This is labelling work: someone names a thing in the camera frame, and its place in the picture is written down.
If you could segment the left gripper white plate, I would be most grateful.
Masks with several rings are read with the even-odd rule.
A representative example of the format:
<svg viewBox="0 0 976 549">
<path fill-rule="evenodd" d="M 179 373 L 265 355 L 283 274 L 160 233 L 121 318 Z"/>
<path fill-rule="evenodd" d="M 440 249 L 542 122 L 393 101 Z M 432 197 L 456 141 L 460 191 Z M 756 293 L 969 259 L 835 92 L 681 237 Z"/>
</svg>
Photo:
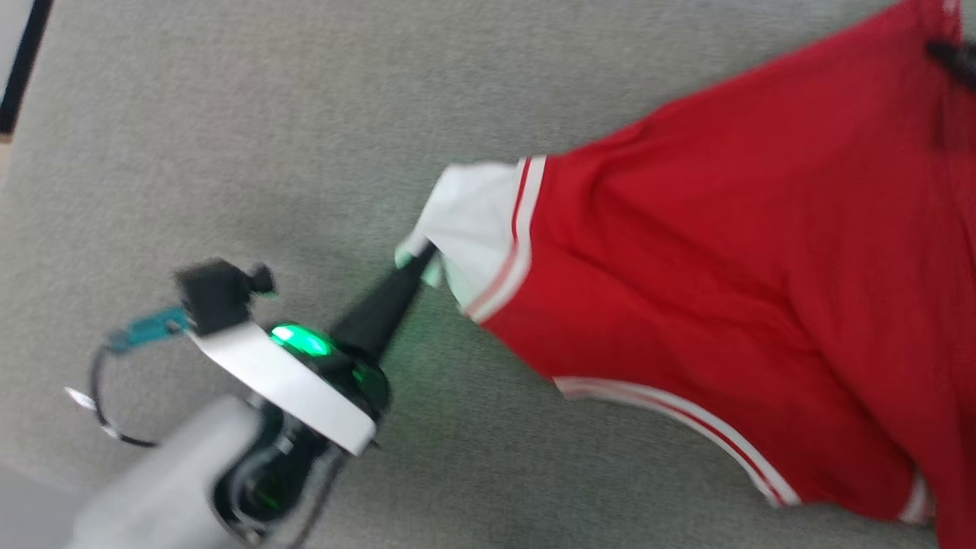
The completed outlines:
<svg viewBox="0 0 976 549">
<path fill-rule="evenodd" d="M 334 326 L 255 321 L 201 335 L 196 347 L 214 364 L 314 433 L 353 455 L 368 448 L 393 392 L 381 359 L 419 294 L 437 249 L 428 242 L 392 271 Z"/>
</svg>

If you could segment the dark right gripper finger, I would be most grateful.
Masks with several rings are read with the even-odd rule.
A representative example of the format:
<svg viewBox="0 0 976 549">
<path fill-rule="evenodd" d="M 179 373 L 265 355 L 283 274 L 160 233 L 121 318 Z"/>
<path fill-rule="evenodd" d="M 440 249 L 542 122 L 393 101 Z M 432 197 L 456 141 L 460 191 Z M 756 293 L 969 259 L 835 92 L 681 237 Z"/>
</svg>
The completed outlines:
<svg viewBox="0 0 976 549">
<path fill-rule="evenodd" d="M 930 41 L 925 45 L 927 55 L 967 89 L 975 89 L 975 42 L 959 44 Z"/>
</svg>

